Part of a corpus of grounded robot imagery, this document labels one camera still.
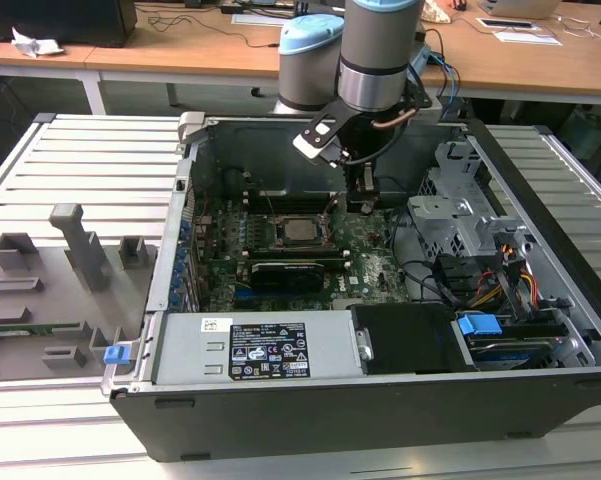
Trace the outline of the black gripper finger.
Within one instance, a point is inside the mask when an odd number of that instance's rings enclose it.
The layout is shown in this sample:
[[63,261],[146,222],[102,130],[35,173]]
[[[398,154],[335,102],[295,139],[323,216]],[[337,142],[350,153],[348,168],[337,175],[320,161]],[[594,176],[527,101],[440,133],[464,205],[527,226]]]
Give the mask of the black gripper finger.
[[373,167],[346,168],[346,205],[348,213],[371,214],[380,197]]

